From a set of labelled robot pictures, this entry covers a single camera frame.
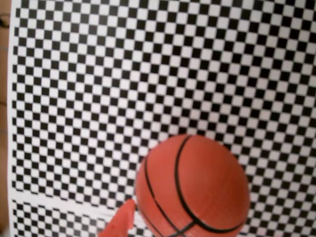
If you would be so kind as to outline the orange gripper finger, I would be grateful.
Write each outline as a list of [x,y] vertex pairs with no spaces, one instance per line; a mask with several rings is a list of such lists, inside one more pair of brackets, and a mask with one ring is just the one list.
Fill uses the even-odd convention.
[[127,237],[133,228],[135,201],[128,199],[116,212],[111,221],[100,231],[98,237]]

